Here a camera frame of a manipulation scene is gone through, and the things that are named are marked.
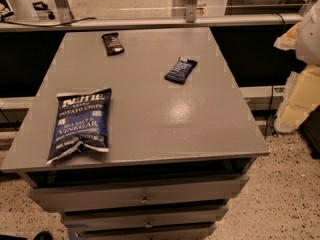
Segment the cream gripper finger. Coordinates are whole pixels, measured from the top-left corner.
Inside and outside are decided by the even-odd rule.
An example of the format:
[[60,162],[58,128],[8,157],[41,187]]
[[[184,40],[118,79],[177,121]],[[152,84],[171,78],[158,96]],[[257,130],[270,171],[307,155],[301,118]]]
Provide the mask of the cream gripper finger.
[[296,48],[297,31],[300,23],[296,23],[286,33],[276,39],[273,46],[280,50],[294,50]]
[[287,79],[274,128],[290,133],[299,128],[320,105],[320,67],[308,65],[301,73],[292,71]]

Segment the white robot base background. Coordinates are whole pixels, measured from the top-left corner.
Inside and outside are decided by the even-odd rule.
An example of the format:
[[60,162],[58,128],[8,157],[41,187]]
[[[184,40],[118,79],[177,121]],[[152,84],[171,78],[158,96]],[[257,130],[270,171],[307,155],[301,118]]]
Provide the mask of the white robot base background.
[[16,20],[38,20],[31,0],[8,0]]

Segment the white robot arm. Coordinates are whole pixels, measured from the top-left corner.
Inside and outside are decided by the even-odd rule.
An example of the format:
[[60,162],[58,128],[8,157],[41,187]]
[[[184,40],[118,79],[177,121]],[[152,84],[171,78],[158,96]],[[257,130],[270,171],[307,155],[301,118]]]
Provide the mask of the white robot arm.
[[320,1],[300,22],[278,37],[274,47],[294,50],[296,58],[306,64],[301,73],[290,73],[276,112],[275,129],[289,133],[298,129],[320,105]]

